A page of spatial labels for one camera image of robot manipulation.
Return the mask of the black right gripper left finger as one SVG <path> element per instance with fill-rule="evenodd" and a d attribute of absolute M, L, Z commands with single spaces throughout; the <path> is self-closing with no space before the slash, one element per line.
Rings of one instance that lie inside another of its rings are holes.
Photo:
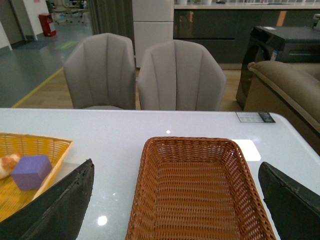
<path fill-rule="evenodd" d="M 2 240 L 75 240 L 88 208 L 95 176 L 91 159 L 0 223 Z"/>

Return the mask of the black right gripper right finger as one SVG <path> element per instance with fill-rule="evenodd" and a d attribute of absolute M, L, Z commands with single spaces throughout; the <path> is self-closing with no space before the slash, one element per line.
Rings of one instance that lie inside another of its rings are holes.
<path fill-rule="evenodd" d="M 282 240 L 320 238 L 320 196 L 267 162 L 258 170 L 263 200 Z"/>

